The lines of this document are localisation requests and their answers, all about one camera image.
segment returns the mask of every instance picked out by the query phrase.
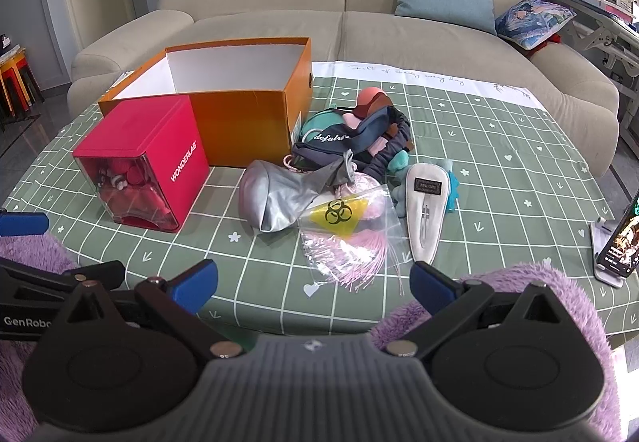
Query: open cardboard box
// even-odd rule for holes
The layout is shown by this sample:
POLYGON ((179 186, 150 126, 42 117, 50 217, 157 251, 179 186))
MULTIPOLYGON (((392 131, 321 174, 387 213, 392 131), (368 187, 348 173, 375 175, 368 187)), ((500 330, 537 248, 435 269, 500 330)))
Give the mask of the open cardboard box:
POLYGON ((282 164, 312 98, 310 38, 251 38, 169 47, 111 87, 103 115, 129 98, 184 94, 210 165, 282 164))

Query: smartphone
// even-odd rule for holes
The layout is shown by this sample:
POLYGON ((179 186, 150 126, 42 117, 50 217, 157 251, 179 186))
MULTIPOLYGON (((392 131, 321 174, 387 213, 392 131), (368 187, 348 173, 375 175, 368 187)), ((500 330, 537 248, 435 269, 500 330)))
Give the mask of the smartphone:
POLYGON ((621 278, 630 276, 639 265, 639 192, 598 254, 597 263, 621 278))

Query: phone stand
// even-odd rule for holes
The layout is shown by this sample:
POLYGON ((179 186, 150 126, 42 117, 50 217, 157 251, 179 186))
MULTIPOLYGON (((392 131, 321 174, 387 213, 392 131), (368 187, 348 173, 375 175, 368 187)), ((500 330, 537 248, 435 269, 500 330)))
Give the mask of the phone stand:
POLYGON ((606 220, 599 217, 596 222, 590 223, 590 237, 592 238, 592 266, 594 267, 595 278, 611 287, 621 289, 624 286, 624 278, 609 273, 597 263, 597 256, 606 247, 608 240, 618 225, 618 220, 606 220))

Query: beige couch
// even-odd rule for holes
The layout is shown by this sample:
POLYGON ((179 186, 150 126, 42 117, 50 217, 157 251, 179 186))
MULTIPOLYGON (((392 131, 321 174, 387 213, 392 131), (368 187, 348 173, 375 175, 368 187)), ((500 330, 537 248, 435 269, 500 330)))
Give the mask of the beige couch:
MULTIPOLYGON (((500 15, 520 0, 493 0, 500 15)), ((310 36, 314 61, 364 61, 527 87, 602 175, 619 132, 619 93, 569 47, 528 60, 474 29, 394 16, 396 0, 160 0, 158 10, 111 32, 73 62, 68 103, 79 114, 122 71, 168 45, 252 36, 310 36)))

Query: black label on hair clip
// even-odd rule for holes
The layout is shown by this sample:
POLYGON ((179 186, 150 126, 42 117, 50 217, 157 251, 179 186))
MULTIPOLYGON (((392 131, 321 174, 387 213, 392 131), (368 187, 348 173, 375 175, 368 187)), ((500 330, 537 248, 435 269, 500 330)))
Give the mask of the black label on hair clip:
POLYGON ((437 180, 426 180, 425 178, 415 179, 415 191, 427 193, 429 195, 441 195, 442 183, 437 180))

